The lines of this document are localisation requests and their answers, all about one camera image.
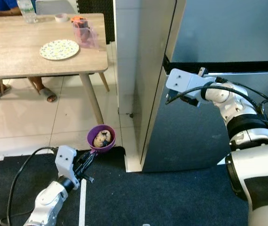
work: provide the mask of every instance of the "white line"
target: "white line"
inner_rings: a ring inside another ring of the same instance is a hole
[[[85,226],[85,214],[86,214],[86,191],[87,181],[83,179],[81,181],[81,199],[79,204],[79,226]]]

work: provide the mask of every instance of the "tiled floor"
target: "tiled floor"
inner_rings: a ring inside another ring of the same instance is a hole
[[[113,47],[114,43],[107,45],[109,68],[105,76],[110,92],[98,74],[90,77],[104,121],[116,130],[116,144],[126,150],[127,171],[141,171],[133,122],[128,115],[118,114]],[[43,82],[57,94],[56,102],[48,103],[39,96],[27,79],[4,80],[13,88],[0,98],[0,158],[30,154],[48,145],[88,148],[86,135],[97,123],[79,76],[47,77]]]

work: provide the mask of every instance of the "black mat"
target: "black mat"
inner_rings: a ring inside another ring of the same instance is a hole
[[[87,170],[85,225],[246,226],[247,202],[231,190],[224,165],[171,173],[125,173],[123,150]]]
[[[25,162],[28,156],[5,157],[0,161],[0,218],[6,216],[6,207],[9,190],[14,176]],[[34,156],[20,175],[12,203],[12,214],[30,210],[34,207],[37,194],[46,188],[52,180],[57,179],[55,156],[52,154],[41,154]],[[69,194],[61,212],[57,225],[78,226],[80,189]],[[13,226],[22,226],[28,219],[29,214],[12,218]]]

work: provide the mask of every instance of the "plate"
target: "plate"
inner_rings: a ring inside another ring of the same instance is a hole
[[[79,45],[72,40],[51,41],[40,48],[40,55],[48,60],[63,60],[74,56]]]

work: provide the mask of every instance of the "purple bowl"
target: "purple bowl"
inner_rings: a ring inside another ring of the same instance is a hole
[[[94,147],[93,146],[93,141],[95,139],[95,137],[97,136],[97,134],[102,131],[102,130],[108,130],[110,131],[111,133],[111,137],[112,137],[112,141],[111,143],[108,145],[108,146],[105,146],[105,147]],[[91,129],[87,135],[87,140],[88,140],[88,144],[89,146],[97,151],[98,153],[104,153],[104,152],[107,152],[109,151],[115,144],[115,130],[110,127],[110,126],[107,126],[107,125],[98,125],[96,127],[94,127],[93,129]]]

